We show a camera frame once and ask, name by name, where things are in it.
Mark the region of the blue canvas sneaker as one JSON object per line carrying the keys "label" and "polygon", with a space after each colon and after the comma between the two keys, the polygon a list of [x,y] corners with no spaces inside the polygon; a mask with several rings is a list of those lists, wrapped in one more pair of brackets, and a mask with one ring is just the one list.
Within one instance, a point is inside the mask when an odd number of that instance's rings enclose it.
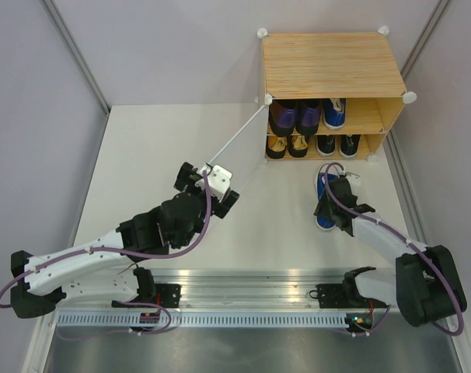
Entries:
{"label": "blue canvas sneaker", "polygon": [[[317,171],[315,178],[315,189],[318,200],[326,192],[325,180],[331,181],[339,177],[338,173],[326,173],[327,164],[322,165]],[[332,230],[335,227],[335,223],[331,220],[327,220],[323,217],[316,216],[316,225],[324,231]]]}
{"label": "blue canvas sneaker", "polygon": [[330,130],[338,130],[344,126],[347,102],[345,98],[323,100],[324,124]]}

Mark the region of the white cabinet door panel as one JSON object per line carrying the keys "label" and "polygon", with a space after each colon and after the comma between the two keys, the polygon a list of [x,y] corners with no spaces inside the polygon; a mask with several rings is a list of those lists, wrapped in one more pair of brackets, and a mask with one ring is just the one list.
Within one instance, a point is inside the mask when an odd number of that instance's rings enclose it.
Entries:
{"label": "white cabinet door panel", "polygon": [[268,106],[259,107],[213,156],[209,164],[232,174],[230,188],[242,195],[256,169],[262,164],[267,137]]}

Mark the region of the black white sneaker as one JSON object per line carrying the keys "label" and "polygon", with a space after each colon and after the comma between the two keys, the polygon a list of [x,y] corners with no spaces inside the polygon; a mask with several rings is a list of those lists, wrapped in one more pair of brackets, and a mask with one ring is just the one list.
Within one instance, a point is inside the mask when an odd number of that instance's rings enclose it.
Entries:
{"label": "black white sneaker", "polygon": [[323,157],[330,157],[336,150],[336,138],[334,135],[318,135],[316,137],[317,152]]}
{"label": "black white sneaker", "polygon": [[340,140],[340,154],[344,158],[353,158],[358,153],[360,134],[343,134]]}

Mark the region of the gold loafer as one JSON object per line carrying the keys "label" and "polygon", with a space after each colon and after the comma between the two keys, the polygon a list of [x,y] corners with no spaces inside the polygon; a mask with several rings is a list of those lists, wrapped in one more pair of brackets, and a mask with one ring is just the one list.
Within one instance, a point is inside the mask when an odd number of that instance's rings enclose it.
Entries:
{"label": "gold loafer", "polygon": [[288,139],[286,137],[267,136],[266,156],[269,159],[282,159],[287,151],[287,146]]}
{"label": "gold loafer", "polygon": [[288,144],[288,152],[293,158],[303,158],[309,149],[309,136],[292,135]]}

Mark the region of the purple pointed loafer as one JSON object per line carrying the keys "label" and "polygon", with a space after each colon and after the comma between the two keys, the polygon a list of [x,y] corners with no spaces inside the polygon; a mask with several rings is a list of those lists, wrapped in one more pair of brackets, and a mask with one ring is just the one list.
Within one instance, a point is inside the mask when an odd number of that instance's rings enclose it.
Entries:
{"label": "purple pointed loafer", "polygon": [[321,100],[303,99],[298,102],[296,131],[305,136],[317,133],[321,119]]}
{"label": "purple pointed loafer", "polygon": [[278,137],[290,136],[295,127],[298,102],[295,99],[276,99],[270,104],[269,121],[272,132]]}

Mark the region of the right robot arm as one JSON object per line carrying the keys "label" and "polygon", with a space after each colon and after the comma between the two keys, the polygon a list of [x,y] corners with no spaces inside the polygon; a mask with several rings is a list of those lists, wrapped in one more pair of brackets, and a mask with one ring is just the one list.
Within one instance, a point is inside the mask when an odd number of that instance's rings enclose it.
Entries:
{"label": "right robot arm", "polygon": [[368,204],[359,204],[346,176],[319,173],[314,215],[323,229],[338,228],[373,248],[390,268],[366,266],[345,273],[338,298],[351,307],[368,301],[395,306],[411,326],[455,316],[463,329],[467,300],[455,261],[444,246],[428,246],[388,225]]}

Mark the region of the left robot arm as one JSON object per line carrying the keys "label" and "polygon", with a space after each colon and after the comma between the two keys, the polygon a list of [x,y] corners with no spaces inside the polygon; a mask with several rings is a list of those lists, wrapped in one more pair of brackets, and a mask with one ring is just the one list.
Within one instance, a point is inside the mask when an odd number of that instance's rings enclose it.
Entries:
{"label": "left robot arm", "polygon": [[20,250],[11,255],[12,281],[1,290],[20,319],[49,314],[60,305],[108,303],[114,308],[159,305],[163,296],[146,260],[183,256],[201,243],[211,217],[223,219],[239,199],[232,173],[220,165],[185,162],[176,195],[80,246],[46,256]]}

